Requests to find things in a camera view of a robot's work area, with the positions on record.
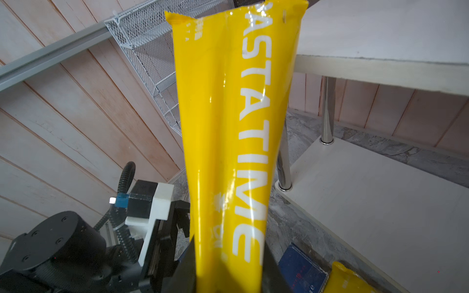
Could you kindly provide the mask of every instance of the gray metal rail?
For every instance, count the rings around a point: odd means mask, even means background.
[[[97,23],[49,46],[0,67],[0,91],[111,37],[104,23]]]

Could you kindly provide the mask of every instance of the white shelf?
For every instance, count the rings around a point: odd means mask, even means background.
[[[280,193],[398,289],[469,292],[468,188],[338,138],[291,173]]]
[[[469,95],[468,15],[466,0],[321,0],[295,70]]]

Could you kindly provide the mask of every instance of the gray marble floor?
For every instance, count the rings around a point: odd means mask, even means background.
[[[287,113],[290,164],[320,136],[320,131],[320,120]],[[469,188],[469,161],[339,126],[334,127],[334,136]],[[181,172],[174,184],[176,198],[188,200],[185,172]],[[177,255],[182,253],[189,243],[182,233],[178,235],[178,240],[180,241]],[[330,270],[332,262],[339,261],[378,290],[384,293],[399,292],[338,240],[292,206],[273,187],[269,202],[266,242],[277,261],[293,242],[326,271]]]

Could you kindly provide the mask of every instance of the yellow plastic packet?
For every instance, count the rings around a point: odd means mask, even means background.
[[[332,263],[332,272],[323,293],[378,293],[354,271],[339,262]]]
[[[173,27],[197,292],[259,292],[267,207],[305,0]]]

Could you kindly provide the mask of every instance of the white shelf edge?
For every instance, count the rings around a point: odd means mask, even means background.
[[[295,72],[469,96],[469,64],[297,55]]]

